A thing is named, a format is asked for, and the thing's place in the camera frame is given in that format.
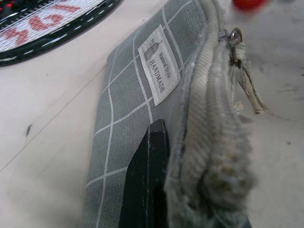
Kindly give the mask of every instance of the zipper pull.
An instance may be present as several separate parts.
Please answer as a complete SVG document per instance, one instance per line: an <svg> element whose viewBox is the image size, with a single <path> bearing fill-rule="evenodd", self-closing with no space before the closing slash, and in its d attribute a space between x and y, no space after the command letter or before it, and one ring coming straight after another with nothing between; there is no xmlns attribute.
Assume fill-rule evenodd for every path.
<svg viewBox="0 0 304 228"><path fill-rule="evenodd" d="M226 40L228 48L231 50L231 59L234 63L238 62L236 46L243 42L243 35L240 29L235 28L230 34L227 30L222 30L219 32L218 40Z"/></svg>

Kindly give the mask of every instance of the gray plaid pouch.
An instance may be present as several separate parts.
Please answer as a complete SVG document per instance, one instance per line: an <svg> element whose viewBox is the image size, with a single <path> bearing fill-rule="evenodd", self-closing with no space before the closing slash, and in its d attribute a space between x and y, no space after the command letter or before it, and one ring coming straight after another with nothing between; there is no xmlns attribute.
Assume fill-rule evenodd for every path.
<svg viewBox="0 0 304 228"><path fill-rule="evenodd" d="M82 228L118 227L128 164L158 119L165 120L170 138L170 227L243 226L254 177L248 170L250 146L232 104L238 74L229 65L227 42L219 42L223 30L215 0L170 0L109 55ZM163 40L153 40L155 33ZM150 47L141 53L147 41ZM165 97L162 84L147 76L157 76L151 58L161 45L174 68L168 80L169 74L175 77Z"/></svg>

